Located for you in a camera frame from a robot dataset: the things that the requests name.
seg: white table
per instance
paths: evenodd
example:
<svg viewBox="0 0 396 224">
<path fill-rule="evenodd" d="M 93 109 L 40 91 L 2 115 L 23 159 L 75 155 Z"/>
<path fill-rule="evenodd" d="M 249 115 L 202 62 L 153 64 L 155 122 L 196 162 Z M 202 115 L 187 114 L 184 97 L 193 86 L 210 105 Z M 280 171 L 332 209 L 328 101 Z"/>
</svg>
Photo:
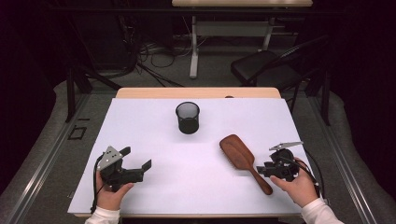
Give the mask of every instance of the white table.
<svg viewBox="0 0 396 224">
<path fill-rule="evenodd" d="M 174 99 L 167 88 L 120 90 L 107 111 L 68 213 L 90 215 L 93 166 L 113 146 L 117 150 L 131 147 L 132 152 L 123 158 L 125 169 L 140 168 L 152 160 L 144 181 L 136 183 L 122 201 L 123 217 L 299 216 L 300 208 L 286 192 L 265 177 L 274 189 L 272 195 L 265 195 L 253 176 L 235 170 L 219 148 L 222 138 L 237 134 L 255 156 L 254 166 L 263 166 L 271 160 L 270 147 L 301 141 L 276 89 L 197 89 L 202 95 L 214 92 L 214 98 L 182 98 L 191 96 L 178 94 L 189 88 L 176 89 Z M 263 91 L 261 95 L 272 98 L 257 98 L 249 90 Z M 161 93 L 166 93 L 165 99 L 149 98 Z M 227 95 L 247 97 L 223 98 Z M 200 128 L 194 134 L 181 133 L 177 127 L 175 109 L 185 101 L 193 101 L 201 109 Z M 307 161 L 302 146 L 290 150 Z"/>
<path fill-rule="evenodd" d="M 312 0 L 173 0 L 174 7 L 311 7 Z M 192 56 L 190 78 L 198 75 L 197 36 L 263 36 L 267 50 L 274 19 L 269 21 L 198 21 L 192 16 Z"/>
</svg>

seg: human hand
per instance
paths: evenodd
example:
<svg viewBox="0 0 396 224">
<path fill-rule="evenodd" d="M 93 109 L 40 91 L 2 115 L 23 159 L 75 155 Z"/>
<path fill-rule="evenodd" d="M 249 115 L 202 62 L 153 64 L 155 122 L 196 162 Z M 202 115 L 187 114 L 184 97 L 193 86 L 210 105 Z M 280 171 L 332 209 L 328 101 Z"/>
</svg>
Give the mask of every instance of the human hand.
<svg viewBox="0 0 396 224">
<path fill-rule="evenodd" d="M 97 194 L 97 206 L 111 211 L 120 210 L 123 197 L 133 186 L 133 183 L 128 183 L 123 185 L 117 192 L 113 192 L 109 185 L 104 185 L 100 172 L 96 172 L 96 191 L 99 191 Z"/>
<path fill-rule="evenodd" d="M 303 169 L 300 169 L 298 176 L 291 182 L 279 179 L 274 175 L 271 175 L 270 179 L 275 185 L 286 191 L 300 207 L 304 207 L 318 198 L 311 177 Z"/>
</svg>

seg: sleeve cuff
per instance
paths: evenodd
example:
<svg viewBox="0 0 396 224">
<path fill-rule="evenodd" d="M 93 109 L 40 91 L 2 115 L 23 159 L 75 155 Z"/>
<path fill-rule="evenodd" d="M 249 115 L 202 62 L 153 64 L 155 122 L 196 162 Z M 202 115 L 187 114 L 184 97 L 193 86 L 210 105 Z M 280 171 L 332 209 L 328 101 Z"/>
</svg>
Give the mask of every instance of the sleeve cuff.
<svg viewBox="0 0 396 224">
<path fill-rule="evenodd" d="M 99 217 L 105 217 L 108 219 L 119 219 L 120 218 L 120 210 L 110 211 L 99 206 L 96 206 L 95 210 L 96 215 Z"/>
</svg>

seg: gray floor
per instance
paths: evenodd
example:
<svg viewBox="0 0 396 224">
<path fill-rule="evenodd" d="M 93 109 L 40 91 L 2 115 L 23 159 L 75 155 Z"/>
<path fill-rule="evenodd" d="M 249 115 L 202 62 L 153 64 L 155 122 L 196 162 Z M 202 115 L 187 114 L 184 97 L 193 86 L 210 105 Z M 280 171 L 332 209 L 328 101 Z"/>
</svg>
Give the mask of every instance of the gray floor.
<svg viewBox="0 0 396 224">
<path fill-rule="evenodd" d="M 270 49 L 281 52 L 292 37 L 273 36 Z M 176 57 L 165 68 L 144 64 L 186 87 L 236 87 L 230 62 L 257 50 L 258 39 L 207 39 L 200 47 L 198 78 L 190 79 L 190 54 Z M 156 65 L 166 65 L 171 58 L 156 54 Z M 113 79 L 125 87 L 161 87 L 147 73 L 136 69 L 128 76 Z M 0 223 L 83 223 L 84 219 L 67 214 L 70 192 L 76 189 L 85 162 L 100 130 L 115 92 L 92 80 L 92 94 L 78 94 L 78 112 L 66 124 L 65 83 L 55 88 L 57 103 L 31 153 L 0 197 Z M 323 174 L 326 196 L 334 213 L 345 223 L 395 223 L 396 205 L 375 182 L 357 154 L 350 137 L 343 102 L 331 96 L 330 122 L 326 126 L 318 116 L 319 97 L 306 98 L 300 93 L 293 119 L 304 147 L 318 161 Z M 68 139 L 74 127 L 86 127 L 81 140 Z M 297 217 L 281 218 L 302 223 Z"/>
</svg>

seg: white table leg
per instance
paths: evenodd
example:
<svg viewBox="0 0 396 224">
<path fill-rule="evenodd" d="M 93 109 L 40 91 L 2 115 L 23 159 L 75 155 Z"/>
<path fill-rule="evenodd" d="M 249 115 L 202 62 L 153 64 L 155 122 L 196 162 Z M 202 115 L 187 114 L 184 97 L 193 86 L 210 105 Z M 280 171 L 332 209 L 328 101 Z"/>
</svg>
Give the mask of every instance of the white table leg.
<svg viewBox="0 0 396 224">
<path fill-rule="evenodd" d="M 196 18 L 192 16 L 192 56 L 191 56 L 191 68 L 190 78 L 197 78 L 198 74 L 198 48 L 197 48 L 197 30 L 196 30 Z"/>
</svg>

